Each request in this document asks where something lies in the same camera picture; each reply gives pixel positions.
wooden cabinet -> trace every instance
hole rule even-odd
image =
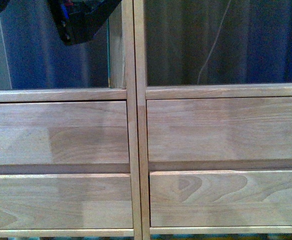
[[[31,67],[36,59],[27,59],[26,66],[9,59],[8,67],[42,76],[25,86],[44,85],[9,91],[0,86],[0,237],[141,239],[133,1],[124,0],[109,21],[109,46],[95,39],[50,48],[47,40],[40,50],[43,69]],[[38,26],[41,33],[45,26]],[[93,50],[105,49],[107,57],[107,47],[108,66]],[[69,53],[67,60],[58,58],[60,52]],[[103,78],[107,69],[109,78]],[[96,87],[104,83],[109,88]],[[65,85],[81,88],[53,89]]]
[[[292,233],[290,13],[268,7],[134,1],[145,239]]]

wire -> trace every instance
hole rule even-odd
[[[207,57],[205,63],[203,64],[203,66],[201,67],[200,71],[199,71],[197,84],[200,83],[200,77],[201,77],[202,71],[203,71],[204,68],[206,67],[206,65],[207,65],[207,63],[208,63],[208,61],[209,61],[209,59],[210,59],[210,57],[211,57],[211,54],[212,54],[213,50],[215,49],[215,46],[216,46],[216,44],[217,44],[217,41],[218,41],[218,38],[219,38],[219,35],[220,35],[220,31],[221,31],[221,29],[222,29],[222,25],[223,25],[223,23],[224,23],[224,20],[225,20],[225,17],[226,17],[226,15],[227,15],[228,9],[229,9],[229,7],[230,7],[231,1],[232,1],[232,0],[229,0],[229,2],[228,2],[228,4],[227,4],[227,7],[226,7],[226,9],[225,9],[224,15],[222,16],[222,19],[221,19],[221,22],[220,22],[220,25],[219,25],[219,28],[218,28],[218,31],[217,31],[217,35],[216,35],[216,38],[215,38],[214,44],[212,44],[212,47],[211,47],[210,52],[209,52],[209,54],[208,54],[208,57]]]

blue curtain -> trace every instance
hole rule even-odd
[[[197,84],[228,3],[146,0],[148,84]],[[199,79],[258,83],[292,83],[292,0],[232,0]]]
[[[13,89],[107,87],[107,28],[65,46],[46,0],[11,0],[0,15]]]

light wooden panel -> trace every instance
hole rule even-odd
[[[123,0],[121,4],[123,44],[126,56],[124,78],[127,84],[127,118],[134,240],[142,240],[133,0]]]
[[[0,175],[0,230],[132,228],[128,174]]]
[[[142,217],[142,239],[150,239],[149,213],[149,173],[147,149],[147,64],[145,36],[145,5],[144,0],[134,0],[134,33],[136,54],[136,87],[138,113],[138,146],[140,167],[140,198]]]
[[[151,162],[292,160],[292,97],[149,100],[147,110]]]
[[[151,227],[151,234],[292,234],[292,226]]]
[[[109,88],[40,89],[0,91],[0,103],[124,100],[127,91]]]
[[[134,230],[126,229],[41,229],[41,230],[0,230],[0,237],[133,237]]]
[[[110,87],[119,89],[124,87],[125,79],[125,49],[122,28],[122,3],[120,3],[109,17]]]
[[[146,99],[207,99],[292,96],[292,83],[150,86]]]
[[[126,102],[0,104],[0,165],[129,163]]]
[[[290,171],[150,174],[152,227],[292,226]]]

wooden drawer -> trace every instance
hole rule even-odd
[[[292,170],[150,174],[152,227],[292,226]]]
[[[133,228],[129,174],[0,175],[0,230]]]
[[[125,101],[0,104],[0,165],[127,164]]]
[[[147,118],[150,162],[292,160],[292,97],[148,100]]]

